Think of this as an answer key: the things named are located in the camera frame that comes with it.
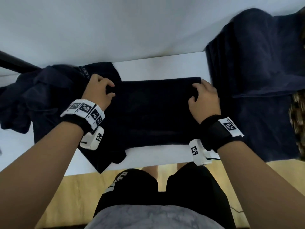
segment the black wristband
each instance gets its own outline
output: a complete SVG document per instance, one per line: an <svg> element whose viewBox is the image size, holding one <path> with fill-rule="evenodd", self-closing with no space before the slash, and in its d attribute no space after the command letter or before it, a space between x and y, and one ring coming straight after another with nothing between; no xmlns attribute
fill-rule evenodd
<svg viewBox="0 0 305 229"><path fill-rule="evenodd" d="M70 123L78 125L84 131L84 135L86 135L88 132L92 131L91 125L86 121L85 118L82 118L82 117L74 115L74 114L73 115L71 115L71 114L64 115L61 118L61 121L70 122Z"/></svg>
<svg viewBox="0 0 305 229"><path fill-rule="evenodd" d="M224 119L221 115L213 115L200 124L200 140L203 147L210 151L217 150L232 141L242 141L242 136L232 136L231 133L218 121Z"/></svg>

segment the gray wall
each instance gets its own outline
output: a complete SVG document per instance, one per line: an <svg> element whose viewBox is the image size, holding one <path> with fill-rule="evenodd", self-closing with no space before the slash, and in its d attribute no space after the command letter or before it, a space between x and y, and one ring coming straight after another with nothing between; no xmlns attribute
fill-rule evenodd
<svg viewBox="0 0 305 229"><path fill-rule="evenodd" d="M199 52L244 9L288 14L303 6L305 0L0 0L0 50L42 67Z"/></svg>

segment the wire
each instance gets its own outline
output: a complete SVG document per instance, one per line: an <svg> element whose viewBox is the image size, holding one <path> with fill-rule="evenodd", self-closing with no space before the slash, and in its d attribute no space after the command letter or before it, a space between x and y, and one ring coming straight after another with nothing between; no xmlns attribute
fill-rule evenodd
<svg viewBox="0 0 305 229"><path fill-rule="evenodd" d="M233 210L235 210L233 207L230 206L230 208L232 208ZM237 213L243 213L243 211L238 211L238 210L235 210Z"/></svg>

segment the white table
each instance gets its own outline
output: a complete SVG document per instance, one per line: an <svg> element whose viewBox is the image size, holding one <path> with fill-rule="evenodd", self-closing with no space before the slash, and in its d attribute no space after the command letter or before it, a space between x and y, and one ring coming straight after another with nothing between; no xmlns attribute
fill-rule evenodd
<svg viewBox="0 0 305 229"><path fill-rule="evenodd" d="M158 80L202 77L210 82L205 52L164 56L133 61L116 62L115 68L122 81ZM0 79L0 85L15 81L15 77ZM0 129L0 171L34 144L33 127L27 134ZM120 164L111 164L107 170L128 169L151 165L191 162L193 156L188 145L162 145L131 148ZM96 172L95 168L77 149L65 175Z"/></svg>

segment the hand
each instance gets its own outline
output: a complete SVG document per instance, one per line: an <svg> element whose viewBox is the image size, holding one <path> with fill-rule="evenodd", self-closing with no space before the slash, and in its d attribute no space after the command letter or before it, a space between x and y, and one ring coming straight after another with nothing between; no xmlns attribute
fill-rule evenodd
<svg viewBox="0 0 305 229"><path fill-rule="evenodd" d="M201 80L201 84L193 84L198 91L198 99L192 96L189 99L189 110L195 120L201 124L212 115L221 115L217 90L209 82Z"/></svg>
<svg viewBox="0 0 305 229"><path fill-rule="evenodd" d="M115 97L113 92L106 95L107 85L114 87L114 83L109 79L93 74L83 93L82 99L97 104L103 111L105 111L110 105L112 98Z"/></svg>

